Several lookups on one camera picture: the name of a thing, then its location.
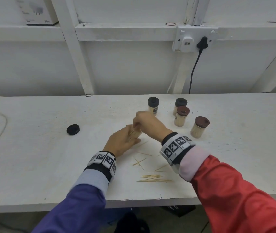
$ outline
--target wristband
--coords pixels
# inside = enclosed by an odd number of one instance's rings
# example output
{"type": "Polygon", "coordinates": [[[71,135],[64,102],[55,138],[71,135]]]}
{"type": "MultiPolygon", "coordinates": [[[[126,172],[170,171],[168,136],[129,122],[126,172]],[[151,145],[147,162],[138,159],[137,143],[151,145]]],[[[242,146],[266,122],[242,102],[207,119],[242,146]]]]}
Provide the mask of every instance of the wristband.
{"type": "Polygon", "coordinates": [[[85,169],[95,169],[102,172],[110,182],[117,170],[115,156],[111,152],[100,151],[90,159],[85,169]]]}
{"type": "Polygon", "coordinates": [[[185,155],[185,150],[189,150],[195,146],[195,142],[191,141],[187,136],[176,134],[170,137],[168,141],[162,146],[160,154],[167,160],[170,166],[173,167],[175,172],[179,170],[179,164],[175,164],[174,160],[179,155],[185,155]]]}

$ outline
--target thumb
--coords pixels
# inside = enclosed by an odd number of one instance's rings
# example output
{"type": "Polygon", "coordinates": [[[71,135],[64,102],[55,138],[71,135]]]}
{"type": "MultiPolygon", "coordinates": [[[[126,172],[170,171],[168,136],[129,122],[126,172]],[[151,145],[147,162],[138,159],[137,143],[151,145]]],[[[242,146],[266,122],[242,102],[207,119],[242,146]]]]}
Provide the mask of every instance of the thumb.
{"type": "Polygon", "coordinates": [[[132,146],[138,144],[141,141],[141,139],[130,139],[129,142],[126,142],[126,148],[130,149],[132,146]]]}

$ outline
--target toothpick container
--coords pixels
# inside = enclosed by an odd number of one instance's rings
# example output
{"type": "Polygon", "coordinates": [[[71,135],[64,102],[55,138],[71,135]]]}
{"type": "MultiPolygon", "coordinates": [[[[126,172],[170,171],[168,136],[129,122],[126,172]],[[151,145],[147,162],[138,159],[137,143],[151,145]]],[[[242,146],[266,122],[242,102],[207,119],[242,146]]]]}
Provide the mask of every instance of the toothpick container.
{"type": "Polygon", "coordinates": [[[200,138],[206,129],[206,127],[210,124],[209,120],[205,117],[198,116],[195,118],[195,123],[191,129],[191,136],[195,138],[200,138]]]}
{"type": "Polygon", "coordinates": [[[172,114],[176,117],[178,107],[180,107],[180,106],[187,106],[187,103],[188,103],[187,100],[184,99],[184,98],[178,98],[178,99],[176,99],[175,108],[174,108],[174,111],[173,111],[172,114]]]}
{"type": "Polygon", "coordinates": [[[152,114],[156,115],[159,107],[159,99],[156,97],[150,97],[148,99],[148,106],[149,106],[149,111],[152,114]]]}
{"type": "Polygon", "coordinates": [[[177,108],[176,118],[174,124],[177,127],[182,127],[186,121],[188,114],[190,113],[190,109],[186,106],[179,106],[177,108]]]}

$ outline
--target red sleeve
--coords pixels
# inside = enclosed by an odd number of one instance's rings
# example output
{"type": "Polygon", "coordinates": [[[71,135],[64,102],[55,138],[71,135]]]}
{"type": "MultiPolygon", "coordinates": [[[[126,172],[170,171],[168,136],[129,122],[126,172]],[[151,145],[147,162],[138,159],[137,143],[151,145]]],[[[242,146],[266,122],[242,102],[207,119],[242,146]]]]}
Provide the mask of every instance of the red sleeve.
{"type": "Polygon", "coordinates": [[[191,183],[212,232],[276,233],[276,201],[228,164],[208,156],[191,183]]]}

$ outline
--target brown lid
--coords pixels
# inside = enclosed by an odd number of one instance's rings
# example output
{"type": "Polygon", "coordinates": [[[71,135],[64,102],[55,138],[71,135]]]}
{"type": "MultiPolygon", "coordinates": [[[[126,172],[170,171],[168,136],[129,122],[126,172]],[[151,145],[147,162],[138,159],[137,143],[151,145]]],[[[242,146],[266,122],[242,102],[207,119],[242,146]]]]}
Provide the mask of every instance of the brown lid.
{"type": "Polygon", "coordinates": [[[177,113],[180,116],[187,116],[190,113],[190,109],[188,107],[186,107],[186,106],[179,106],[177,108],[177,113]]]}
{"type": "Polygon", "coordinates": [[[201,128],[205,128],[210,124],[210,121],[203,116],[198,116],[195,118],[195,124],[201,128]]]}

